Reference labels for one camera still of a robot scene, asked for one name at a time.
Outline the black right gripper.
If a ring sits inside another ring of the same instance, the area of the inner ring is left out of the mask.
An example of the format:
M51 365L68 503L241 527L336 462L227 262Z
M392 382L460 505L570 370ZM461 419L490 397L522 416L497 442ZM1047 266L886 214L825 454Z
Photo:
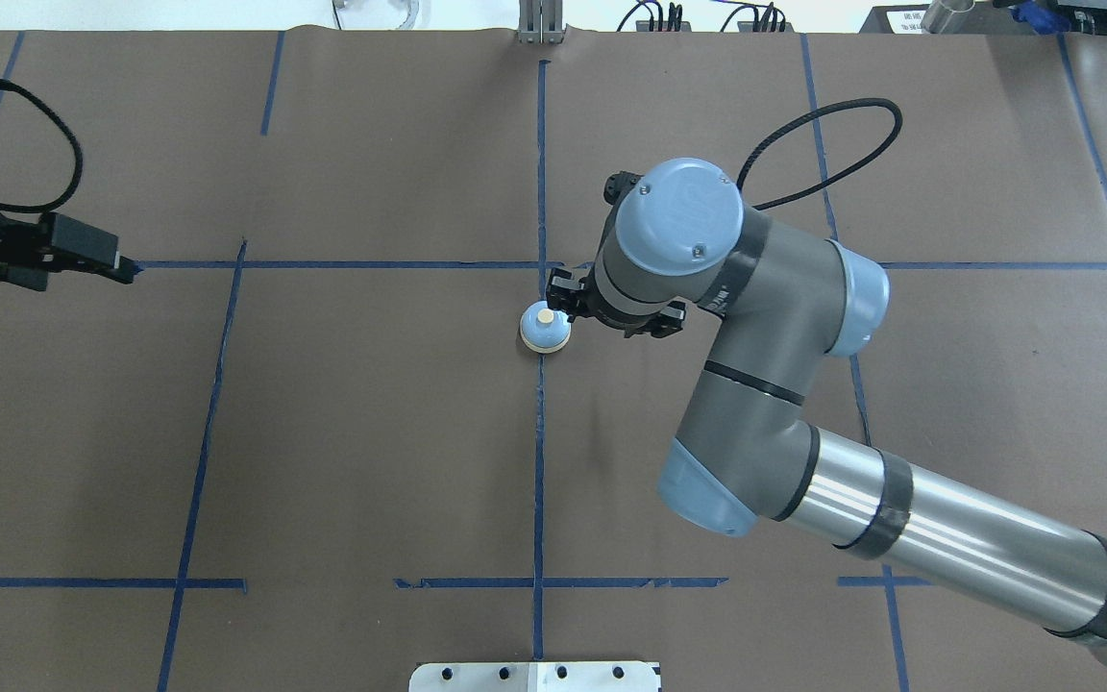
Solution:
M577 279L571 271L554 268L546 287L546 303L554 310L565 312L570 321L596 319L627 338L650 334L659 340L677 334L686 316L686 306L681 301L633 301L620 293L609 279L598 281L594 270Z

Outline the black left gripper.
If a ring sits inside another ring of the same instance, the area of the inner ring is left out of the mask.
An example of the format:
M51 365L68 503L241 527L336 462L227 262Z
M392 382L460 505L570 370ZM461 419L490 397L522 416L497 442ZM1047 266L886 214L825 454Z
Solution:
M139 264L120 254L117 235L60 213L44 213L38 223L0 211L0 285L43 292L49 272L92 273L118 285L139 273Z

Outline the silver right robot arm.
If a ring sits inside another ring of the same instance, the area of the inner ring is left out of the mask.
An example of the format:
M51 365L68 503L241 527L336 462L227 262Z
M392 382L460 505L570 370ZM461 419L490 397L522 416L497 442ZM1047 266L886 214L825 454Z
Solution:
M705 530L792 523L1082 645L1107 667L1107 537L1016 507L805 421L823 360L851 358L891 295L879 264L747 205L708 161L607 177L594 262L554 270L548 303L625 335L720 319L660 473L660 498Z

